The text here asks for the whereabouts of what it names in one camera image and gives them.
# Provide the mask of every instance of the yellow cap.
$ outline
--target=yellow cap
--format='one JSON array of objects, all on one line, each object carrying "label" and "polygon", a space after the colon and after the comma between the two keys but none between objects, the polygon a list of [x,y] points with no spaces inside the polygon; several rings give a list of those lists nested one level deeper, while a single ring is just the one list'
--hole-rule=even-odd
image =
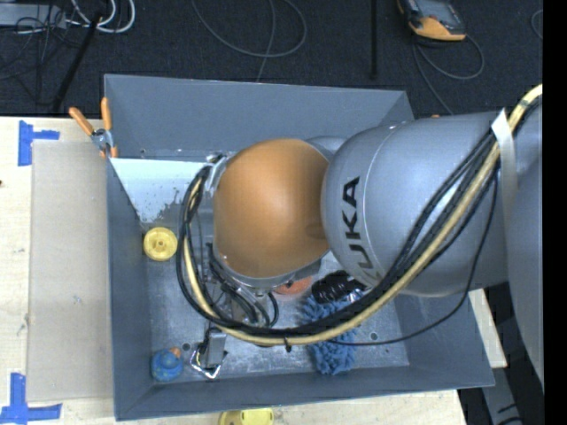
[{"label": "yellow cap", "polygon": [[272,425],[274,412],[271,408],[245,409],[244,411],[227,411],[219,417],[219,425]]},{"label": "yellow cap", "polygon": [[177,251],[177,238],[169,228],[152,228],[144,237],[144,252],[151,259],[165,261]]}]

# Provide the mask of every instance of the blue object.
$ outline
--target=blue object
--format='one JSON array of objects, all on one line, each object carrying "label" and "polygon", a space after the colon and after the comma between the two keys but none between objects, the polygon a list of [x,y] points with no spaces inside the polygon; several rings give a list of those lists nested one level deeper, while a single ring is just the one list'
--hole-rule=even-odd
[{"label": "blue object", "polygon": [[[307,318],[307,322],[311,322],[325,318],[349,304],[348,299],[329,302],[328,304],[319,304],[315,301],[313,295],[311,295],[307,298],[307,302],[303,306],[303,313]],[[349,330],[334,338],[334,340],[351,343],[354,340],[355,333],[356,331],[354,329]],[[356,353],[355,346],[334,344],[331,342],[310,344],[307,346],[307,350],[311,354],[317,370],[324,375],[336,375],[350,370],[353,367],[354,354]]]},{"label": "blue object", "polygon": [[43,130],[34,132],[34,126],[19,121],[18,166],[30,166],[32,163],[32,142],[35,139],[58,140],[59,132]]},{"label": "blue object", "polygon": [[174,380],[183,371],[183,360],[171,350],[156,352],[151,358],[151,375],[162,383]]},{"label": "blue object", "polygon": [[61,415],[62,404],[54,406],[27,407],[26,377],[10,374],[10,404],[2,406],[0,423],[26,424],[28,421],[51,421]]}]

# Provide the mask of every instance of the yellow cable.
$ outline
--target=yellow cable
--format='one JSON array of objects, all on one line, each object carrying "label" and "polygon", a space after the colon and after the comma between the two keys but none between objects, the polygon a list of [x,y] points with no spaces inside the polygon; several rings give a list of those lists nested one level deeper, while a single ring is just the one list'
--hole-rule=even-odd
[{"label": "yellow cable", "polygon": [[[542,94],[542,85],[539,85],[536,88],[530,90],[523,97],[520,103],[514,108],[514,110],[512,111],[509,117],[509,126],[512,131],[516,128],[517,124],[524,116],[527,107],[530,104],[532,104],[533,101],[535,101],[535,99],[541,96],[541,94]],[[320,332],[319,334],[314,334],[312,336],[290,336],[289,338],[285,338],[285,339],[283,337],[253,336],[243,331],[234,330],[231,328],[225,328],[223,326],[219,326],[219,329],[230,336],[254,344],[260,344],[265,346],[273,346],[273,345],[295,346],[300,344],[315,344],[318,342],[330,340],[331,338],[340,336],[341,334],[344,334],[346,331],[359,326],[368,317],[370,317],[372,314],[374,314],[380,308],[382,308],[387,302],[395,298],[400,293],[400,291],[406,288],[409,285],[409,283],[413,281],[416,278],[416,276],[427,266],[431,258],[435,255],[437,249],[444,242],[445,238],[451,233],[451,231],[453,231],[454,227],[459,222],[460,218],[465,214],[470,203],[473,201],[476,194],[482,188],[483,183],[488,178],[499,156],[500,156],[499,145],[498,143],[494,143],[492,149],[490,150],[488,156],[485,159],[485,162],[479,168],[477,175],[471,182],[469,188],[466,190],[461,201],[455,207],[455,209],[451,213],[451,216],[449,217],[443,228],[439,231],[439,233],[436,235],[436,237],[433,239],[433,241],[427,247],[427,249],[425,249],[425,251],[422,253],[421,257],[419,257],[419,259],[416,260],[416,262],[407,270],[407,272],[403,276],[401,276],[401,278],[396,283],[394,283],[393,286],[388,291],[386,291],[381,298],[379,298],[376,302],[374,302],[369,307],[364,309],[358,315],[351,318],[349,321],[346,321],[341,325],[336,326],[335,328],[325,330],[323,332]],[[185,259],[185,265],[187,267],[190,286],[195,293],[196,300],[201,305],[203,310],[205,310],[207,313],[211,314],[212,316],[216,317],[217,316],[216,313],[211,308],[211,306],[206,302],[205,297],[203,296],[203,291],[200,289],[198,285],[196,273],[192,268],[192,264],[190,263],[190,250],[189,250],[189,244],[187,242],[187,238],[183,239],[183,256]]]}]

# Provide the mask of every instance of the black floor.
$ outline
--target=black floor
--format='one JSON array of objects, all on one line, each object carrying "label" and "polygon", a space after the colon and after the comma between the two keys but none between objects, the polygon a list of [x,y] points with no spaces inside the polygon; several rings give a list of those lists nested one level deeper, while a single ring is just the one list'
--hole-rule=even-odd
[{"label": "black floor", "polygon": [[[55,4],[67,17],[73,12],[70,0],[18,1]],[[99,0],[77,1],[85,15],[95,14]],[[116,1],[115,20],[124,25],[131,16],[128,1]],[[416,44],[395,0],[377,0],[375,79],[371,0],[134,2],[132,28],[94,34],[58,108],[58,91],[88,29],[26,35],[0,28],[0,113],[66,115],[69,106],[77,106],[98,118],[106,73],[402,89],[417,118],[508,110],[542,82],[543,0],[451,0],[468,38],[444,47]],[[27,30],[24,22],[20,32]],[[267,52],[269,58],[262,57]],[[513,319],[507,285],[488,293],[497,324],[504,316]],[[510,354],[507,375],[518,409],[525,424],[540,425],[543,397],[530,373],[521,352]],[[469,424],[489,424],[481,392],[460,393]]]}]

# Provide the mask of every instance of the blue brush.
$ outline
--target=blue brush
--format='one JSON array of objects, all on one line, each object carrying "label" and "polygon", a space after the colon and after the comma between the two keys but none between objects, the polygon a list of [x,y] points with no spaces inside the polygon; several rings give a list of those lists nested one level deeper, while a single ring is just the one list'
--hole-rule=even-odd
[{"label": "blue brush", "polygon": [[[325,318],[349,304],[350,301],[348,299],[319,304],[311,295],[303,306],[303,314],[307,322],[311,322]],[[334,340],[351,343],[354,340],[355,333],[354,329],[349,330]],[[346,372],[353,367],[356,346],[320,342],[308,345],[307,349],[313,358],[317,370],[324,375],[336,375],[337,373]]]}]

